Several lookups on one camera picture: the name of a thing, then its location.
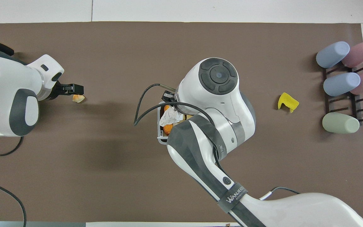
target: black bracket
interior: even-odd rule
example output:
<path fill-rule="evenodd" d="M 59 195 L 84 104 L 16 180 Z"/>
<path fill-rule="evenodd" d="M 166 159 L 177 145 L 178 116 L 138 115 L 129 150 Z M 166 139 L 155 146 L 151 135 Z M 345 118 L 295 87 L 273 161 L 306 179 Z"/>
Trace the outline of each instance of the black bracket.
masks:
<path fill-rule="evenodd" d="M 59 95 L 83 95 L 84 87 L 77 84 L 61 84 L 59 81 L 54 85 L 46 100 L 53 100 Z"/>
<path fill-rule="evenodd" d="M 162 100 L 164 102 L 175 102 L 176 101 L 175 94 L 166 90 L 162 95 Z"/>

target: wanjee logo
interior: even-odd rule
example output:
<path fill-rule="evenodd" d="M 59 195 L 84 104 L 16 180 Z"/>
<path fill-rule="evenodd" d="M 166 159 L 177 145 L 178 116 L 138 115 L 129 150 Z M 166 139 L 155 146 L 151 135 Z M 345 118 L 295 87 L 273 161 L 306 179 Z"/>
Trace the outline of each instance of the wanjee logo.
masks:
<path fill-rule="evenodd" d="M 224 154 L 224 152 L 225 152 L 225 151 L 223 150 L 222 145 L 220 145 L 220 146 L 219 146 L 219 148 L 220 148 L 220 150 L 221 150 L 221 154 L 222 154 L 222 156 L 223 156 L 223 154 Z"/>
<path fill-rule="evenodd" d="M 242 186 L 242 187 L 240 187 L 235 193 L 233 193 L 233 195 L 231 195 L 231 196 L 228 196 L 228 197 L 226 197 L 226 201 L 228 202 L 228 203 L 232 203 L 232 201 L 233 200 L 235 200 L 236 199 L 236 197 L 238 197 L 238 195 L 242 192 L 242 191 L 244 191 L 244 187 Z"/>

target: green cup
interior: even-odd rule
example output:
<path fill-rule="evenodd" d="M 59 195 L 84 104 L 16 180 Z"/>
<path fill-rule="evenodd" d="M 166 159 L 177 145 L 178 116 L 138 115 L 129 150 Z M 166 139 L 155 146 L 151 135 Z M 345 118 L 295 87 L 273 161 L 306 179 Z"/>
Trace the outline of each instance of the green cup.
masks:
<path fill-rule="evenodd" d="M 346 114 L 328 113 L 323 117 L 323 128 L 327 132 L 348 134 L 359 129 L 359 121 Z"/>

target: white tissue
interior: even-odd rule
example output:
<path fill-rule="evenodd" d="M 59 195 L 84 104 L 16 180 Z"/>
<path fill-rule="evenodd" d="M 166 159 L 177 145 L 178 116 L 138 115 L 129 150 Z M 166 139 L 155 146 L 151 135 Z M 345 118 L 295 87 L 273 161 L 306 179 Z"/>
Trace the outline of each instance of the white tissue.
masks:
<path fill-rule="evenodd" d="M 159 125 L 163 127 L 165 125 L 177 123 L 181 120 L 183 120 L 183 114 L 175 111 L 174 107 L 170 107 L 163 113 L 163 116 L 159 120 Z"/>

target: black cable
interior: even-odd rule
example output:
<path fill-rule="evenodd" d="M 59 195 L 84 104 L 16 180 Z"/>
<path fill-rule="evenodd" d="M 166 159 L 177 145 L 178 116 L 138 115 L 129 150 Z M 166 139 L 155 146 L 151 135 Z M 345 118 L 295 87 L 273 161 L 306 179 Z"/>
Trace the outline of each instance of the black cable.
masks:
<path fill-rule="evenodd" d="M 140 120 L 145 116 L 147 115 L 149 112 L 153 111 L 154 109 L 157 109 L 158 107 L 162 107 L 162 106 L 165 106 L 165 105 L 169 105 L 169 104 L 173 104 L 173 105 L 184 105 L 184 106 L 188 106 L 188 107 L 191 107 L 193 109 L 196 109 L 197 111 L 201 112 L 203 115 L 205 115 L 207 118 L 208 118 L 208 121 L 212 124 L 212 125 L 215 125 L 212 118 L 202 109 L 198 108 L 197 106 L 195 105 L 191 105 L 191 104 L 188 104 L 188 103 L 185 103 L 185 102 L 165 102 L 165 103 L 161 103 L 161 104 L 158 104 L 156 106 L 153 106 L 151 108 L 149 108 L 147 111 L 145 111 L 143 114 L 140 115 L 139 118 L 137 118 L 136 121 L 134 121 L 134 126 L 136 126 Z M 207 139 L 212 143 L 213 145 L 213 155 L 214 155 L 214 158 L 215 158 L 215 163 L 216 165 L 218 166 L 218 168 L 223 171 L 224 174 L 226 174 L 225 170 L 223 170 L 221 164 L 219 163 L 219 157 L 217 155 L 218 153 L 218 150 L 216 148 L 216 145 L 215 143 L 203 132 L 203 134 L 207 137 Z"/>
<path fill-rule="evenodd" d="M 16 147 L 12 151 L 9 151 L 9 152 L 4 153 L 4 154 L 0 154 L 0 156 L 7 156 L 9 154 L 12 154 L 14 151 L 16 151 L 20 147 L 20 145 L 22 145 L 23 138 L 24 137 L 20 137 L 20 140 L 19 140 L 18 144 L 16 145 Z"/>
<path fill-rule="evenodd" d="M 149 113 L 149 112 L 151 112 L 151 111 L 153 111 L 154 109 L 156 109 L 156 108 L 158 108 L 158 107 L 162 107 L 162 106 L 166 106 L 166 105 L 184 105 L 184 106 L 188 106 L 188 107 L 190 107 L 190 108 L 193 108 L 193 109 L 195 109 L 195 110 L 197 110 L 197 111 L 199 111 L 199 112 L 201 112 L 203 115 L 205 115 L 207 118 L 208 118 L 208 120 L 209 120 L 209 122 L 212 124 L 212 125 L 214 125 L 214 122 L 212 121 L 212 118 L 204 111 L 204 110 L 202 110 L 202 109 L 200 109 L 200 108 L 198 108 L 197 106 L 195 106 L 195 105 L 191 105 L 191 104 L 188 104 L 188 103 L 185 103 L 185 102 L 165 102 L 165 103 L 161 103 L 161 104 L 158 104 L 158 105 L 156 105 L 156 106 L 153 106 L 153 107 L 151 107 L 151 108 L 149 108 L 147 111 L 145 111 L 145 112 L 143 112 L 143 114 L 141 114 L 140 115 L 140 117 L 139 118 L 137 118 L 135 121 L 134 121 L 134 126 L 136 126 L 139 122 L 140 122 L 140 120 L 145 116 L 145 115 L 147 115 L 147 113 Z"/>
<path fill-rule="evenodd" d="M 136 124 L 135 124 L 135 121 L 137 120 L 138 112 L 140 111 L 140 105 L 141 105 L 141 102 L 142 102 L 142 98 L 144 98 L 145 93 L 147 93 L 147 91 L 148 91 L 149 89 L 151 89 L 152 87 L 159 86 L 159 85 L 160 85 L 160 84 L 151 84 L 151 85 L 149 85 L 149 86 L 145 89 L 145 91 L 142 93 L 141 98 L 140 98 L 140 101 L 138 102 L 137 111 L 135 111 L 134 126 L 136 125 Z"/>
<path fill-rule="evenodd" d="M 11 197 L 13 197 L 19 203 L 20 207 L 22 208 L 22 212 L 23 212 L 23 227 L 26 227 L 26 211 L 25 211 L 25 207 L 24 207 L 22 201 L 19 200 L 19 198 L 16 197 L 16 195 L 14 195 L 12 192 L 6 190 L 5 188 L 3 188 L 1 186 L 0 186 L 0 190 L 7 193 Z"/>
<path fill-rule="evenodd" d="M 144 98 L 144 95 L 145 93 L 147 93 L 147 91 L 149 89 L 151 89 L 152 87 L 154 86 L 160 86 L 160 84 L 151 84 L 150 86 L 148 86 L 144 92 L 142 93 L 141 97 L 140 97 L 140 100 L 138 101 L 138 105 L 137 105 L 137 110 L 135 111 L 135 118 L 134 118 L 134 126 L 136 126 L 140 120 L 145 116 L 147 115 L 149 112 L 153 111 L 154 109 L 158 108 L 158 107 L 162 107 L 162 106 L 165 106 L 165 105 L 169 105 L 169 104 L 173 104 L 173 105 L 184 105 L 184 106 L 188 106 L 188 107 L 191 107 L 199 112 L 201 112 L 203 115 L 205 115 L 209 122 L 215 126 L 212 118 L 207 114 L 207 112 L 205 112 L 204 110 L 198 108 L 197 106 L 194 106 L 194 105 L 191 105 L 191 104 L 188 104 L 188 103 L 185 103 L 185 102 L 166 102 L 166 103 L 161 103 L 161 104 L 158 104 L 154 107 L 151 107 L 149 108 L 147 111 L 145 111 L 143 114 L 140 115 L 140 117 L 138 117 L 138 112 L 140 111 L 140 105 L 141 105 L 141 102 L 142 102 L 142 99 Z M 214 158 L 215 158 L 215 163 L 216 165 L 218 166 L 218 168 L 224 173 L 226 174 L 226 172 L 223 170 L 221 164 L 219 163 L 219 157 L 218 157 L 218 150 L 217 150 L 217 147 L 215 145 L 215 143 L 209 139 L 209 137 L 207 135 L 205 135 L 207 137 L 207 139 L 212 143 L 213 145 L 213 155 L 214 155 Z"/>
<path fill-rule="evenodd" d="M 275 187 L 270 192 L 272 193 L 272 192 L 274 192 L 274 191 L 276 191 L 278 189 L 284 189 L 284 190 L 287 190 L 287 191 L 290 191 L 290 192 L 293 192 L 293 193 L 296 193 L 296 194 L 301 194 L 301 193 L 299 193 L 299 192 L 297 192 L 295 190 L 292 190 L 290 188 L 287 188 L 287 187 Z"/>

